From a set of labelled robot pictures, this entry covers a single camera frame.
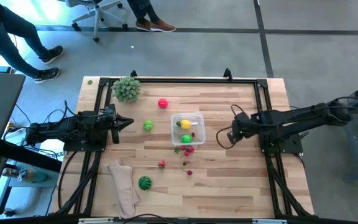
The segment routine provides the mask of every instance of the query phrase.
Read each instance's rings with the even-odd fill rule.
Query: clear plastic box
[[[189,130],[182,129],[177,126],[177,121],[188,120],[192,123]],[[195,133],[191,143],[182,143],[181,137],[184,134]],[[171,137],[172,144],[175,146],[190,146],[205,143],[205,126],[204,117],[201,113],[181,113],[171,116]]]

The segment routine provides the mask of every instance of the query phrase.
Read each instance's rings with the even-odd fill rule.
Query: concrete floor
[[[70,25],[72,18],[85,11],[81,6],[67,8],[58,1],[0,2],[42,25]],[[152,3],[161,18],[180,28],[258,28],[253,0]],[[260,8],[266,29],[358,30],[358,0],[260,0]],[[112,12],[126,17],[129,27],[134,27],[130,10],[114,8]],[[79,23],[92,24],[91,19]],[[98,44],[92,41],[90,32],[40,31],[39,35],[46,47],[64,46],[65,54],[52,64],[62,69],[58,80],[43,85],[29,78],[25,81],[18,105],[33,122],[42,122],[51,110],[62,109],[64,100],[75,108],[86,75],[129,75],[136,70],[144,76],[220,77],[229,67],[235,77],[267,77],[259,34],[101,32]],[[30,64],[47,68],[21,38],[17,38],[17,45]],[[358,35],[272,34],[267,35],[267,45],[274,77],[285,79],[294,106],[327,102],[358,90]],[[0,65],[5,64],[0,57]],[[13,116],[25,124],[20,111],[15,110]],[[343,129],[312,130],[304,138],[303,147],[315,213],[324,218],[358,221],[358,181],[346,184],[342,180],[355,172]],[[18,217],[45,212],[48,200],[40,201],[38,213]]]

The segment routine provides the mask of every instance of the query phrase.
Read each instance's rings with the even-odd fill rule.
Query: beige cloth
[[[140,198],[132,185],[132,167],[120,166],[118,161],[114,161],[108,168],[116,186],[120,216],[134,217],[135,204],[140,202]]]

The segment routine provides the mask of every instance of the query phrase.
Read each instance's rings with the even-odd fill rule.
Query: wooden tabletop
[[[84,77],[77,111],[93,110],[98,83],[99,77]],[[273,109],[289,110],[283,79],[268,79],[268,89]],[[167,109],[158,107],[160,98],[168,100]],[[116,104],[117,112],[134,118],[134,123],[121,131],[120,144],[112,144],[109,134],[99,166],[92,216],[119,216],[116,189],[107,169],[112,161],[118,160],[123,166],[133,167],[132,181],[140,197],[135,206],[136,214],[192,218],[273,217],[266,163],[257,136],[243,139],[227,150],[216,142],[216,132],[230,126],[234,118],[231,104],[241,106],[247,114],[256,112],[252,85],[143,83],[136,102],[124,104],[118,103],[115,98],[111,100]],[[182,157],[175,154],[171,143],[170,117],[175,113],[193,112],[204,116],[206,142],[197,147],[191,156]],[[151,132],[142,128],[147,119],[154,122]],[[219,138],[228,145],[224,132]],[[83,157],[84,153],[77,153],[68,165],[62,183],[63,203],[78,186]],[[160,160],[166,162],[164,170],[158,168]],[[190,162],[184,168],[192,170],[193,175],[181,170],[184,161]],[[299,158],[284,154],[283,164],[288,188],[302,206],[313,213],[305,171]],[[144,175],[152,179],[150,190],[141,190],[137,185],[138,179]],[[84,193],[81,211],[85,207],[88,187]],[[280,208],[284,211],[281,191],[278,194]],[[51,212],[56,210],[55,193]]]

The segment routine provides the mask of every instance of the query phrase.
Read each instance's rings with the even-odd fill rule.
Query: sneaker
[[[152,29],[150,27],[150,21],[148,20],[146,20],[145,25],[140,24],[139,22],[136,21],[136,29],[152,32]]]
[[[50,53],[49,58],[39,58],[39,59],[41,59],[42,63],[44,63],[45,65],[49,65],[50,63],[52,63],[56,58],[61,56],[64,52],[63,47],[60,45],[58,45],[52,49],[49,49],[48,51]]]
[[[58,76],[59,76],[59,68],[41,70],[37,78],[34,78],[34,82],[37,84],[41,84],[46,81],[54,80]]]
[[[161,31],[161,32],[173,32],[176,30],[174,26],[166,24],[163,20],[159,20],[158,24],[150,23],[150,28],[152,31]]]

